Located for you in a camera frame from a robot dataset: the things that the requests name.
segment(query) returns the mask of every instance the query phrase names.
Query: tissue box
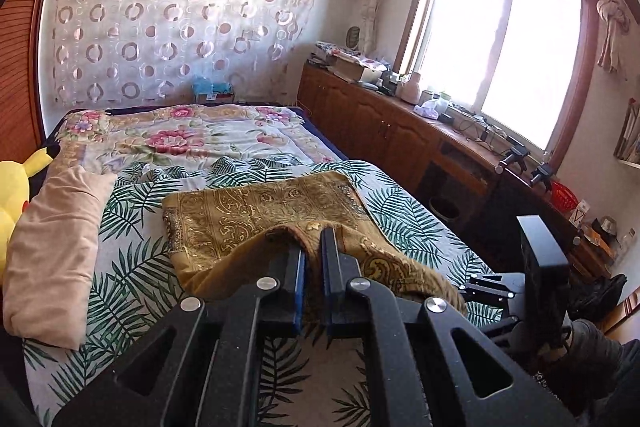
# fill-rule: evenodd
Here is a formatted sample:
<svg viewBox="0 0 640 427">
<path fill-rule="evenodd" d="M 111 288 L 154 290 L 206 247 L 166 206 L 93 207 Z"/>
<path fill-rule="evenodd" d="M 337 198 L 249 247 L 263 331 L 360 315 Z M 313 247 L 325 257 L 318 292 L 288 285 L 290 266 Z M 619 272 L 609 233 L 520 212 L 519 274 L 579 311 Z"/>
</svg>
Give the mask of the tissue box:
<svg viewBox="0 0 640 427">
<path fill-rule="evenodd" d="M 234 88 L 228 82 L 211 82 L 204 77 L 196 77 L 191 83 L 196 103 L 233 103 Z"/>
</svg>

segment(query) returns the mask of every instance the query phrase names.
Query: wooden louvered door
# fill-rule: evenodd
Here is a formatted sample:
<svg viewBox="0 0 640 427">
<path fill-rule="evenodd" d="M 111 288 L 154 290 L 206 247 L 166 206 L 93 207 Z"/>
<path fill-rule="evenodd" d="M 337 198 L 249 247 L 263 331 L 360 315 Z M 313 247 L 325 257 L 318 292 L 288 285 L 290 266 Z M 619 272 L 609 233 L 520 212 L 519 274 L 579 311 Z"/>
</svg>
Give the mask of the wooden louvered door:
<svg viewBox="0 0 640 427">
<path fill-rule="evenodd" d="M 36 54 L 42 0 L 0 6 L 0 161 L 24 162 L 42 141 Z"/>
</svg>

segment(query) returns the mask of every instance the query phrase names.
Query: pikachu plush toy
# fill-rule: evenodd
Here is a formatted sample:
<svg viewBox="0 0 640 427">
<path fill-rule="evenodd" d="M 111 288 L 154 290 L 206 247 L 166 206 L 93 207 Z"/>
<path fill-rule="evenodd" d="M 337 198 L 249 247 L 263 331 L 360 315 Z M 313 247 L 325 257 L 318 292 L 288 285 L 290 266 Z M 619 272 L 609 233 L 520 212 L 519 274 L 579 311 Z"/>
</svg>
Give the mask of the pikachu plush toy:
<svg viewBox="0 0 640 427">
<path fill-rule="evenodd" d="M 29 204 L 29 178 L 42 171 L 52 161 L 47 150 L 40 149 L 23 164 L 0 162 L 0 285 L 9 238 L 14 231 L 15 223 Z"/>
</svg>

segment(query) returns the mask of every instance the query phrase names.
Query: beige pillow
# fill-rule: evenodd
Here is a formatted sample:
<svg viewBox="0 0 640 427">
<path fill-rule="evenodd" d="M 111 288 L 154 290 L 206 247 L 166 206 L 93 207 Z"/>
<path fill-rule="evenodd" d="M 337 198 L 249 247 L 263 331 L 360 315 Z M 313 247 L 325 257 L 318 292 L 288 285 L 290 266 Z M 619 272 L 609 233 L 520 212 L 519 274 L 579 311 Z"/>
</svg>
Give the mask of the beige pillow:
<svg viewBox="0 0 640 427">
<path fill-rule="evenodd" d="M 84 343 L 98 230 L 116 174 L 71 167 L 18 219 L 2 286 L 4 329 L 67 349 Z"/>
</svg>

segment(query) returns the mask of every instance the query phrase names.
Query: book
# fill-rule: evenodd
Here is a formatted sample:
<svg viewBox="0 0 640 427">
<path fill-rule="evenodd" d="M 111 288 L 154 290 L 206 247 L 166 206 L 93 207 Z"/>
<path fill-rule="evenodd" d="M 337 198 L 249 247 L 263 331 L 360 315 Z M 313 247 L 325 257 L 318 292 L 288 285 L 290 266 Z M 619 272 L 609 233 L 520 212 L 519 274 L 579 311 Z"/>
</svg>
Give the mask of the book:
<svg viewBox="0 0 640 427">
<path fill-rule="evenodd" d="M 634 151 L 638 137 L 640 136 L 640 118 L 638 118 L 640 103 L 635 99 L 629 99 L 626 108 L 625 123 L 622 126 L 618 143 L 614 150 L 614 156 L 626 160 Z"/>
</svg>

